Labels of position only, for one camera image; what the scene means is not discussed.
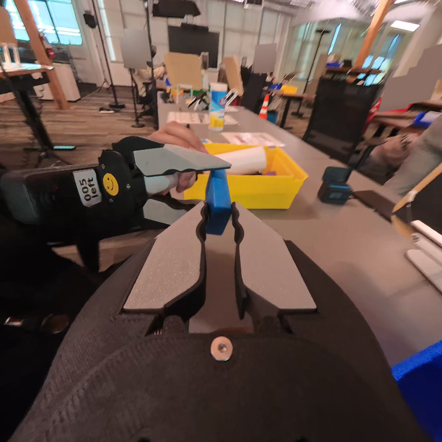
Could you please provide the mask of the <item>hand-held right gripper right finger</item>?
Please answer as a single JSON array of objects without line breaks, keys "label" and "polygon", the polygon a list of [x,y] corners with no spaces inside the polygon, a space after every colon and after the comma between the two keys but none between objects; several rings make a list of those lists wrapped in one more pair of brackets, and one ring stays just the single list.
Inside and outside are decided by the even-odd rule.
[{"label": "hand-held right gripper right finger", "polygon": [[317,305],[283,237],[233,203],[234,278],[240,319],[316,312]]}]

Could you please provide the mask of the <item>black white tool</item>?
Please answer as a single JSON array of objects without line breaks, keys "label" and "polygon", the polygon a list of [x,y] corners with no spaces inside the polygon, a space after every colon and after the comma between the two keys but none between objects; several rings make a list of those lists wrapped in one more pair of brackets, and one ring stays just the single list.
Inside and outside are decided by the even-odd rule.
[{"label": "black white tool", "polygon": [[193,112],[207,111],[209,109],[209,96],[207,91],[201,91],[197,95],[192,95],[185,101],[186,106]]}]

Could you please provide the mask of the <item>black flat pad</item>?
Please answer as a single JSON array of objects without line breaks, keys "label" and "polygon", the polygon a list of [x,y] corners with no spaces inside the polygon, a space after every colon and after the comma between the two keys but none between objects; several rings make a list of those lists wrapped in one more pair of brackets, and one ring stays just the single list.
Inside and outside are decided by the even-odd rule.
[{"label": "black flat pad", "polygon": [[378,192],[371,190],[353,191],[352,196],[389,223],[391,223],[393,209],[401,199],[396,198],[395,201],[392,201]]}]

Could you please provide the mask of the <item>black light stand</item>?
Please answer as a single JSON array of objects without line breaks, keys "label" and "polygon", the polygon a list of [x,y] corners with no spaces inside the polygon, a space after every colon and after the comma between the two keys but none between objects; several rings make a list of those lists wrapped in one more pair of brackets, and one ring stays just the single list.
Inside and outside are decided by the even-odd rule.
[{"label": "black light stand", "polygon": [[111,88],[111,92],[112,92],[112,96],[113,96],[113,103],[109,104],[109,107],[111,109],[113,109],[114,111],[121,111],[122,109],[125,108],[125,104],[119,103],[118,101],[118,97],[117,97],[117,92],[113,83],[113,78],[112,78],[112,74],[111,74],[111,69],[109,66],[109,60],[108,60],[108,54],[107,54],[107,49],[106,49],[106,44],[105,44],[105,34],[102,31],[102,23],[101,23],[101,19],[100,19],[100,14],[99,11],[97,9],[97,4],[95,0],[91,1],[92,3],[92,7],[93,7],[93,11],[94,11],[94,15],[96,18],[96,22],[97,22],[97,28],[98,28],[98,33],[99,33],[99,37],[100,37],[100,41],[101,41],[101,46],[102,46],[102,52],[103,52],[103,56],[104,56],[104,61],[105,61],[105,65],[106,65],[106,71],[108,74],[108,80],[109,80],[109,84],[110,84],[110,88]]}]

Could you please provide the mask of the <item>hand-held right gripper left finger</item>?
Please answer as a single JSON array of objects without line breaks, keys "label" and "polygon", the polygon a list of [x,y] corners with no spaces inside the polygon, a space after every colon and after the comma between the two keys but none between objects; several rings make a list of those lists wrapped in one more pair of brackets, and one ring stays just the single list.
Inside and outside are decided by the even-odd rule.
[{"label": "hand-held right gripper left finger", "polygon": [[127,313],[197,313],[206,300],[207,202],[160,233],[123,305]]}]

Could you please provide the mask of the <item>black charger case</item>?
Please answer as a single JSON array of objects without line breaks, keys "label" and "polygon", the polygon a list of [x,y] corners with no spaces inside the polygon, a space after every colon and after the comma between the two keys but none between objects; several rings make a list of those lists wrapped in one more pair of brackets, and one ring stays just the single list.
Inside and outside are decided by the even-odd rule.
[{"label": "black charger case", "polygon": [[323,203],[343,205],[352,196],[348,179],[353,171],[352,167],[328,166],[322,176],[322,184],[317,197]]}]

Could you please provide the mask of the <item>blue block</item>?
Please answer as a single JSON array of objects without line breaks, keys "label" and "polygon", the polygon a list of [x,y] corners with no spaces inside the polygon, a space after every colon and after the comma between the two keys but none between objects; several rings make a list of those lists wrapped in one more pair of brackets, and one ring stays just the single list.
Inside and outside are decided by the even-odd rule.
[{"label": "blue block", "polygon": [[232,213],[232,202],[225,170],[213,170],[209,173],[206,185],[206,202],[208,205],[206,233],[220,236],[224,233]]}]

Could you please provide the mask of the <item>person's left forearm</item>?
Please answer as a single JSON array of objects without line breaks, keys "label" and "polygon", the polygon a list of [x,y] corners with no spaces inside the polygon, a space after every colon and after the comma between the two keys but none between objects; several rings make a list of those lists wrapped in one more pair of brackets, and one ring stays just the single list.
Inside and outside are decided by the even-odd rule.
[{"label": "person's left forearm", "polygon": [[8,317],[66,315],[73,321],[118,268],[93,273],[55,253],[35,233],[12,220],[0,223],[1,323]]}]

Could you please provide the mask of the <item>black wall monitor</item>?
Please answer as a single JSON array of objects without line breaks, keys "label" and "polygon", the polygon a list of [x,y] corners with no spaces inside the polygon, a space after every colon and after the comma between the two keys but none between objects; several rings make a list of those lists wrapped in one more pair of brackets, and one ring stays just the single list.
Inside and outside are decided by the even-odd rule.
[{"label": "black wall monitor", "polygon": [[182,23],[168,26],[169,52],[188,53],[200,56],[209,54],[209,68],[218,67],[220,33],[209,31],[206,26]]}]

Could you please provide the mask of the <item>wooden post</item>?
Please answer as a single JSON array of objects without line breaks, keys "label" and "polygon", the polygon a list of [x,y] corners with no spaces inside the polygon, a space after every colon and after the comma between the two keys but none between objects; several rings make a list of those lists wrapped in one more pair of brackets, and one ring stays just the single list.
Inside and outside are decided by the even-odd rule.
[{"label": "wooden post", "polygon": [[383,24],[384,18],[387,15],[391,6],[395,3],[395,0],[380,0],[376,6],[373,14],[373,18],[368,27],[366,36],[364,38],[361,49],[358,53],[357,59],[354,62],[353,67],[361,68],[366,58],[369,56],[372,46],[376,40],[378,32]]},{"label": "wooden post", "polygon": [[69,103],[66,99],[61,83],[56,71],[53,69],[53,63],[47,55],[46,48],[40,38],[40,33],[35,23],[32,11],[27,0],[14,0],[17,11],[25,26],[30,39],[30,45],[40,65],[50,68],[47,71],[49,77],[49,88],[52,93],[53,101],[59,110],[68,110]]}]

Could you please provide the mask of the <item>large tan board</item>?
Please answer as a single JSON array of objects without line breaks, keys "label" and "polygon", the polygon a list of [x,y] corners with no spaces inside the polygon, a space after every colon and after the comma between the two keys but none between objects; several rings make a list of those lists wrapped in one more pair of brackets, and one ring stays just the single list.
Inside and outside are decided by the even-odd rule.
[{"label": "large tan board", "polygon": [[198,55],[167,52],[163,61],[172,88],[186,85],[194,91],[202,90],[202,69]]}]

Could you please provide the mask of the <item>person's left hand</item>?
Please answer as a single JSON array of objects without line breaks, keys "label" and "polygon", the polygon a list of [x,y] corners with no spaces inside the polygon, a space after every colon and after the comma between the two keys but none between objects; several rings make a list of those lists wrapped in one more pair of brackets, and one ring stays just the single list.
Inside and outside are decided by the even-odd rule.
[{"label": "person's left hand", "polygon": [[[148,140],[162,144],[171,144],[183,148],[192,149],[198,152],[209,154],[200,138],[189,128],[178,122],[171,121],[156,132],[148,136]],[[191,188],[197,178],[196,172],[180,173],[178,183],[175,187],[177,193],[182,193]]]}]

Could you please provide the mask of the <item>yellow plastic bin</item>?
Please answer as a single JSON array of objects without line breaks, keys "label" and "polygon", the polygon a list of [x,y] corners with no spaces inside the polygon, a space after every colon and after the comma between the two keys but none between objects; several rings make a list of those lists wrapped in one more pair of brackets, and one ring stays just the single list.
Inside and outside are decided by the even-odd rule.
[{"label": "yellow plastic bin", "polygon": [[[212,154],[221,154],[257,146],[213,143],[205,145]],[[281,147],[266,147],[267,168],[259,174],[227,174],[230,198],[247,209],[288,209],[308,174]],[[277,176],[265,176],[276,171]]]}]

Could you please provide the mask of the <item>blue plastic bin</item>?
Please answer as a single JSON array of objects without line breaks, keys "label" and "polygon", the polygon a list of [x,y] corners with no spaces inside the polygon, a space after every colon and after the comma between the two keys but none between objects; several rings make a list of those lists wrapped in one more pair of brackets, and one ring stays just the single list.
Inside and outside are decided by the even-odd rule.
[{"label": "blue plastic bin", "polygon": [[401,394],[433,441],[442,440],[442,341],[391,367]]}]

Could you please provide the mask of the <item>wipes canister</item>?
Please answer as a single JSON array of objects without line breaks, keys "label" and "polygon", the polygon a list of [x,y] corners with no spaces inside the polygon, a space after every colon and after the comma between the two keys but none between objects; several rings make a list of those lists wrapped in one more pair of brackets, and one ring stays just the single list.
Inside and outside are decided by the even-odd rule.
[{"label": "wipes canister", "polygon": [[224,83],[210,83],[209,129],[221,132],[224,129],[225,99],[228,86]]}]

